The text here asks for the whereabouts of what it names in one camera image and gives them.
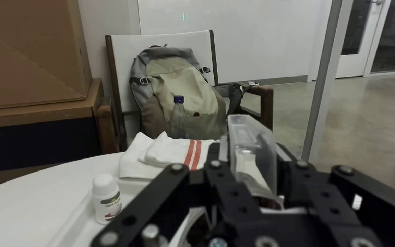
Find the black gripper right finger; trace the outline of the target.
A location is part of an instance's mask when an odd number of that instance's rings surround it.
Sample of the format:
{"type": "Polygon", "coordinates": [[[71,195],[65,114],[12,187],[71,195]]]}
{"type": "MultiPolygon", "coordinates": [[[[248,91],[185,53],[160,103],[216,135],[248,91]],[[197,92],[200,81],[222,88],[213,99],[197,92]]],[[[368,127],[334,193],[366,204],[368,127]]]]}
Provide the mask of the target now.
{"type": "Polygon", "coordinates": [[[285,208],[305,208],[330,247],[395,247],[395,190],[345,165],[327,173],[277,146],[277,191],[285,208]]]}

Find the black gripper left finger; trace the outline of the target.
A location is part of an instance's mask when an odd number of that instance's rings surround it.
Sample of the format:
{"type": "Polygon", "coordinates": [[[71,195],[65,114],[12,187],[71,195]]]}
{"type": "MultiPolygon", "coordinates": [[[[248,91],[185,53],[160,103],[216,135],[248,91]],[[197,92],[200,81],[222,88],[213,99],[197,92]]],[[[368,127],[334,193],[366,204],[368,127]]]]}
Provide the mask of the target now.
{"type": "Polygon", "coordinates": [[[204,167],[168,165],[91,241],[90,247],[167,247],[183,234],[194,247],[255,247],[261,213],[211,145],[204,167]]]}

